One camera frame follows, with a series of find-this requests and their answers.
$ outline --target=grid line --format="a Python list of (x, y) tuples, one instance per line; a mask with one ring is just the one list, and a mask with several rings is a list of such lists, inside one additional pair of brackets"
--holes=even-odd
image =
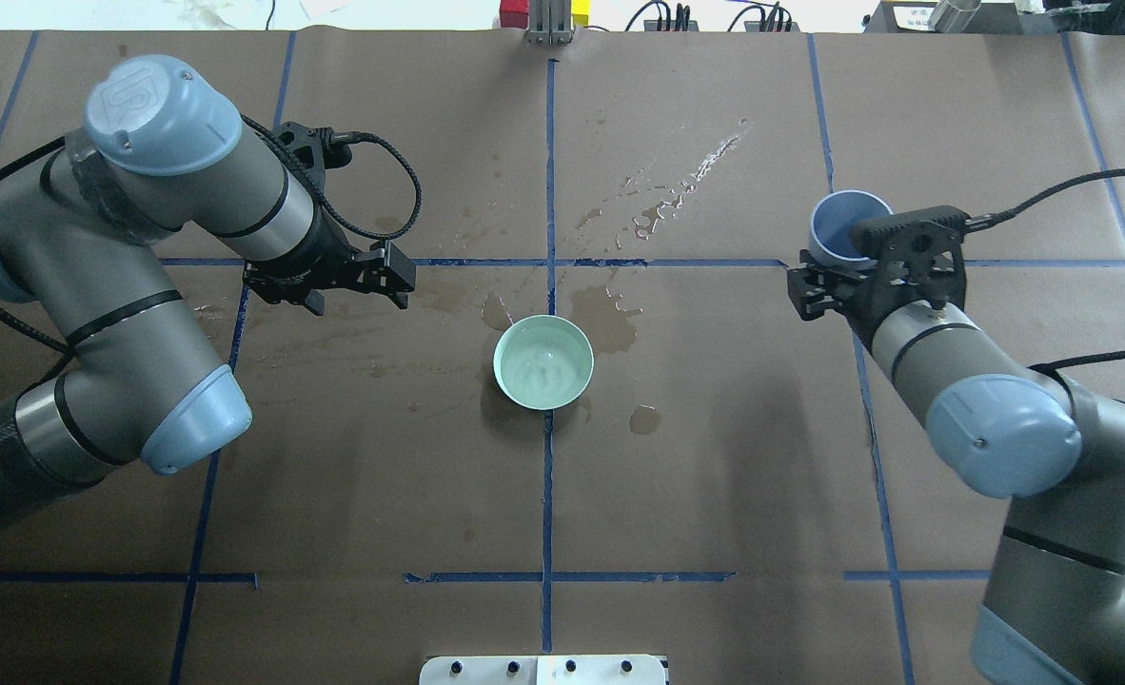
[(0, 114), (0, 142), (4, 138), (4, 128), (9, 125), (9, 115), (14, 112), (14, 105), (17, 103), (17, 96), (21, 90), (21, 81), (26, 78), (28, 61), (34, 56), (34, 47), (37, 47), (37, 31), (30, 31), (30, 39), (26, 45), (26, 55), (21, 57), (21, 65), (17, 69), (17, 78), (14, 79), (14, 88), (9, 91), (9, 99), (4, 101), (3, 111)]
[[(555, 281), (558, 251), (554, 231), (554, 80), (558, 60), (546, 62), (546, 307), (558, 313)], [(554, 651), (554, 409), (541, 418), (541, 654)]]
[[(1091, 151), (1097, 157), (1097, 164), (1099, 170), (1108, 170), (1108, 162), (1104, 157), (1104, 148), (1099, 146), (1099, 137), (1097, 136), (1097, 128), (1095, 128), (1095, 120), (1091, 118), (1091, 109), (1088, 108), (1088, 101), (1083, 97), (1083, 83), (1079, 81), (1079, 69), (1074, 64), (1074, 51), (1071, 48), (1071, 35), (1062, 35), (1062, 52), (1066, 55), (1066, 69), (1071, 73), (1071, 84), (1074, 87), (1074, 97), (1079, 103), (1079, 111), (1083, 115), (1083, 125), (1088, 132), (1088, 138), (1091, 139)], [(1112, 213), (1116, 216), (1116, 224), (1120, 226), (1120, 237), (1125, 242), (1125, 213), (1120, 208), (1120, 200), (1116, 198), (1116, 184), (1114, 179), (1104, 179), (1105, 187), (1108, 190), (1108, 202), (1112, 205)]]
[(871, 382), (867, 379), (867, 362), (862, 343), (854, 337), (855, 368), (858, 372), (858, 393), (862, 394), (863, 415), (867, 420), (871, 434), (871, 459), (875, 469), (875, 502), (880, 506), (881, 533), (884, 537), (884, 557), (888, 559), (888, 582), (893, 592), (893, 616), (897, 620), (897, 641), (901, 647), (901, 670), (906, 685), (915, 685), (914, 659), (910, 656), (910, 632), (906, 624), (906, 598), (901, 595), (901, 571), (897, 564), (897, 547), (893, 542), (893, 519), (888, 507), (888, 487), (884, 485), (884, 462), (881, 459), (880, 433), (875, 430), (875, 407), (871, 398)]
[[(284, 71), (279, 83), (279, 96), (276, 99), (276, 114), (271, 117), (272, 125), (279, 126), (279, 120), (284, 116), (284, 102), (287, 99), (287, 83), (292, 74), (292, 56), (296, 53), (296, 34), (287, 35), (287, 47), (284, 53)], [(237, 300), (237, 317), (232, 330), (232, 350), (228, 351), (228, 367), (233, 370), (237, 368), (237, 357), (241, 354), (241, 337), (245, 328), (245, 308), (250, 304), (250, 288), (241, 287), (241, 295)], [(207, 468), (207, 481), (202, 486), (202, 502), (200, 515), (198, 515), (198, 526), (195, 533), (195, 547), (189, 562), (189, 575), (186, 577), (186, 593), (182, 598), (181, 619), (178, 624), (178, 641), (174, 645), (174, 660), (170, 668), (170, 685), (178, 685), (181, 681), (182, 660), (186, 656), (186, 640), (189, 638), (189, 624), (195, 612), (195, 595), (200, 582), (200, 567), (202, 560), (202, 547), (207, 542), (207, 524), (212, 513), (212, 497), (215, 494), (215, 478), (219, 472), (219, 451), (212, 454)]]

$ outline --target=black band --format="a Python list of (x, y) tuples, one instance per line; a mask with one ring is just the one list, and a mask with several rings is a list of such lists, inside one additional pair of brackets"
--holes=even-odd
[(172, 303), (174, 299), (181, 299), (181, 292), (177, 290), (163, 290), (162, 292), (148, 295), (147, 298), (136, 299), (130, 305), (123, 305), (123, 307), (110, 312), (108, 315), (97, 317), (88, 324), (81, 325), (80, 328), (72, 331), (68, 335), (68, 346), (75, 348), (89, 339), (90, 335), (101, 333), (101, 331), (109, 328), (109, 326), (118, 324), (118, 322), (127, 317), (133, 317), (144, 309)]
[(1125, 576), (1124, 564), (1115, 562), (1115, 560), (1098, 557), (1097, 555), (1084, 552), (1083, 550), (1076, 550), (1074, 547), (1062, 546), (1061, 542), (1054, 542), (1042, 538), (1040, 534), (1025, 533), (1018, 528), (1007, 525), (1002, 529), (1002, 537), (1010, 538), (1016, 542), (1023, 542), (1025, 546), (1036, 547), (1037, 550), (1044, 550), (1060, 557), (1066, 557), (1066, 559), (1077, 560), (1077, 562), (1080, 562), (1081, 565), (1089, 565), (1092, 568), (1098, 568), (1100, 571), (1109, 571), (1118, 574), (1118, 576)]
[(263, 216), (256, 223), (253, 223), (253, 225), (245, 226), (245, 228), (242, 228), (241, 231), (236, 231), (236, 232), (233, 232), (233, 233), (216, 233), (215, 236), (216, 237), (245, 237), (245, 235), (250, 235), (254, 231), (263, 228), (263, 226), (267, 225), (268, 223), (270, 223), (271, 219), (274, 219), (276, 215), (279, 214), (280, 209), (284, 208), (284, 204), (287, 202), (287, 190), (288, 190), (287, 172), (285, 171), (284, 172), (284, 190), (280, 191), (280, 193), (279, 193), (279, 200), (276, 202), (274, 207), (270, 208), (270, 211), (267, 213), (267, 216)]
[(126, 466), (127, 463), (124, 460), (116, 460), (115, 457), (106, 454), (105, 450), (99, 448), (84, 434), (83, 430), (80, 429), (80, 424), (76, 423), (75, 417), (72, 417), (71, 409), (68, 408), (68, 396), (63, 390), (63, 384), (66, 380), (66, 376), (61, 376), (58, 380), (54, 381), (54, 408), (58, 412), (58, 420), (63, 421), (64, 429), (68, 429), (68, 435), (71, 435), (71, 439), (75, 440), (76, 445), (80, 445), (81, 450), (92, 454), (93, 459), (114, 466)]
[(928, 328), (922, 331), (922, 333), (919, 333), (915, 335), (915, 337), (911, 337), (910, 342), (907, 342), (906, 345), (902, 345), (901, 349), (898, 350), (897, 357), (893, 358), (893, 368), (888, 369), (889, 381), (893, 381), (894, 379), (897, 379), (897, 368), (901, 366), (901, 360), (906, 358), (906, 352), (909, 352), (911, 346), (917, 345), (919, 340), (925, 340), (930, 335), (939, 333), (939, 331), (946, 331), (948, 328), (970, 328), (973, 331), (979, 331), (975, 325), (971, 324), (943, 324), (934, 326), (934, 328)]
[(72, 483), (61, 478), (28, 451), (17, 427), (17, 399), (15, 396), (0, 404), (0, 472), (17, 486), (18, 490), (37, 502), (57, 499), (87, 490), (101, 479), (92, 483)]

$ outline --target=water spill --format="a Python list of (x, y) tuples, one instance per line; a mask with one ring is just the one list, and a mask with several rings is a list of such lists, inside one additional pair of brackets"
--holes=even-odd
[(584, 423), (592, 423), (592, 398), (590, 396), (579, 396), (579, 408), (584, 409)]
[(684, 195), (677, 195), (672, 200), (659, 200), (655, 207), (642, 209), (642, 214), (634, 217), (634, 236), (640, 240), (651, 237), (659, 222), (677, 217), (677, 211), (684, 204)]
[(605, 286), (585, 287), (572, 295), (575, 305), (572, 322), (588, 335), (596, 354), (629, 351), (634, 343), (637, 330), (629, 319), (642, 309), (623, 309), (620, 294), (611, 294)]
[(511, 321), (511, 312), (501, 296), (487, 292), (487, 300), (483, 305), (483, 322), (495, 331), (506, 331), (511, 328), (514, 321)]
[(398, 217), (376, 217), (376, 231), (380, 233), (393, 233), (402, 228), (402, 222)]
[(631, 415), (631, 433), (637, 435), (652, 434), (656, 429), (659, 429), (662, 420), (663, 416), (659, 415), (657, 408), (640, 404), (640, 406), (634, 407), (634, 413)]
[(593, 220), (598, 216), (602, 216), (602, 214), (605, 214), (604, 209), (602, 209), (601, 207), (593, 207), (592, 211), (584, 214), (584, 217), (579, 220), (579, 223), (576, 224), (575, 229), (579, 231), (584, 228), (584, 226), (588, 225), (588, 222)]

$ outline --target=metal bracket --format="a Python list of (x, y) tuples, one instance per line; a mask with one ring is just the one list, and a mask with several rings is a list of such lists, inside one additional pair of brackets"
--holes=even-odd
[(528, 43), (566, 45), (575, 38), (572, 25), (572, 0), (529, 0)]
[(435, 657), (418, 685), (668, 685), (668, 659), (650, 655)]

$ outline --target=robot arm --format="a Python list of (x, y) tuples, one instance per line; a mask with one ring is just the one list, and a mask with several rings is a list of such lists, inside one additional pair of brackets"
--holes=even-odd
[(116, 66), (84, 119), (63, 151), (0, 181), (0, 299), (38, 300), (79, 360), (0, 404), (0, 525), (132, 460), (179, 472), (249, 429), (232, 370), (150, 249), (183, 223), (243, 256), (245, 282), (270, 303), (320, 315), (318, 289), (346, 287), (405, 308), (414, 290), (414, 263), (393, 243), (350, 246), (306, 190), (320, 195), (326, 162), (349, 161), (340, 144), (281, 126), (302, 182), (291, 153), (183, 62)]
[(936, 207), (813, 231), (789, 291), (806, 319), (843, 313), (940, 459), (1010, 497), (978, 670), (1000, 685), (1122, 684), (1125, 403), (1024, 368), (964, 315), (969, 220)]

